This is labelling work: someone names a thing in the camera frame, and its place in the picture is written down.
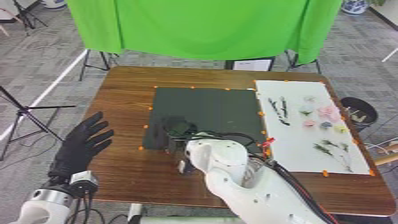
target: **white paper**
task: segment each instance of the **white paper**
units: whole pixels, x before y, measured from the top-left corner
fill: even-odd
[[[271,62],[271,60],[268,60],[268,59],[234,61],[232,70],[268,71],[270,70],[270,62]]]
[[[270,149],[273,159],[280,165],[293,172],[323,172],[323,170],[326,170],[328,173],[369,175],[367,162],[358,147],[353,144],[350,132],[337,133],[334,127],[326,130],[319,128],[319,123],[328,120],[318,115],[316,109],[334,105],[325,84],[319,82],[257,80],[255,87],[261,110],[264,112],[262,121],[266,132],[268,136],[275,138]],[[287,104],[289,126],[280,123],[268,102],[268,98],[277,101],[277,108],[280,111],[280,96],[284,97]],[[312,103],[303,100],[307,96],[314,96]],[[312,105],[314,107],[314,112],[309,116],[303,116],[300,113],[303,105]],[[307,119],[316,121],[312,127],[303,127],[303,121]],[[332,123],[332,125],[344,125],[342,120]],[[314,149],[314,143],[319,144],[321,140],[328,140],[337,145],[339,143],[344,143],[348,145],[348,153],[335,147],[326,147],[334,156],[319,152]],[[346,170],[346,164],[350,165],[353,172]]]

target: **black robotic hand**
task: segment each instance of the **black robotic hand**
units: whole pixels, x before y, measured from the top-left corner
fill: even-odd
[[[49,166],[49,177],[69,179],[74,173],[85,171],[92,157],[111,144],[113,130],[97,135],[97,132],[108,127],[108,122],[99,122],[101,118],[103,113],[97,112],[83,120],[65,136]]]

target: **orange dot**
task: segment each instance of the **orange dot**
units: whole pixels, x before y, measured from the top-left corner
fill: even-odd
[[[323,177],[328,177],[326,170],[323,170],[321,174],[323,174]]]

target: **floor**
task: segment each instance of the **floor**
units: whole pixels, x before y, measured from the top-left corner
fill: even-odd
[[[33,14],[47,23],[47,27],[37,24],[37,29],[30,31],[26,37],[21,25],[5,24],[10,37],[0,35],[0,83],[24,105],[33,102],[83,51],[67,9],[47,11],[42,6],[37,6]],[[318,59],[339,97],[358,97],[376,108],[378,121],[360,132],[364,142],[373,144],[396,137],[398,133],[398,118],[394,118],[398,114],[398,55],[385,63],[380,62],[396,46],[398,32],[374,15],[371,13],[362,16],[339,14]],[[90,63],[101,65],[95,54],[92,54]],[[133,51],[120,55],[117,63],[129,66],[223,68],[223,61],[197,61]],[[280,55],[273,71],[284,71],[286,67],[286,57]],[[316,72],[314,65],[303,66],[296,71]],[[78,73],[79,64],[39,104],[42,106],[76,105],[76,108],[60,111],[51,125],[60,136],[65,135],[81,120],[106,75],[99,70],[87,69],[83,81],[78,82]],[[14,120],[14,108],[1,99],[0,113],[1,134]],[[35,112],[35,115],[46,120],[51,111]],[[31,130],[31,124],[23,122],[17,135]],[[28,193],[46,181],[46,170],[56,148],[58,144],[53,138],[44,135],[12,144],[5,162],[0,163],[0,223],[8,223],[16,219]],[[385,172],[396,165],[398,163],[380,166],[380,172]],[[383,178],[394,197],[398,197],[398,170],[387,172]],[[106,220],[115,214],[127,211],[127,204],[120,203],[95,202],[94,207],[104,213]],[[170,206],[147,206],[145,212],[149,215],[230,215],[227,210]],[[390,216],[390,220],[392,223],[398,223],[398,215]],[[382,219],[366,219],[351,223],[387,222]]]

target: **wooden table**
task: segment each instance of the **wooden table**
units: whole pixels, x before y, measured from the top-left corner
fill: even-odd
[[[104,112],[115,130],[113,144],[90,165],[99,177],[97,200],[225,208],[206,189],[200,172],[190,176],[177,173],[177,155],[138,150],[143,125],[156,86],[246,89],[255,87],[254,80],[259,79],[323,82],[341,108],[328,81],[318,74],[154,67],[115,67],[110,70],[87,112],[87,116]],[[294,177],[328,212],[390,215],[394,199],[350,122],[348,127],[374,176],[330,174],[325,178],[316,173],[294,173]]]

